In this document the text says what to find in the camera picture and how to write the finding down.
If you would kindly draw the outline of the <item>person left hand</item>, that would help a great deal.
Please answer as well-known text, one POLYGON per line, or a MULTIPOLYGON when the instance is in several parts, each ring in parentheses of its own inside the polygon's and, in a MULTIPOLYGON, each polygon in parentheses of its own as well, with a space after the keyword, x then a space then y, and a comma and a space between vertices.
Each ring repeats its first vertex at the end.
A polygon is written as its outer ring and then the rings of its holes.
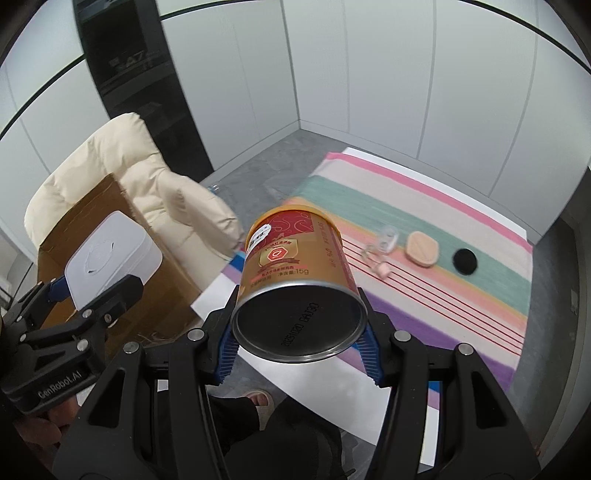
POLYGON ((48 468, 51 468, 56 445, 75 420, 79 405, 75 397, 47 412, 46 417, 27 417, 15 424, 16 430, 29 449, 48 468))

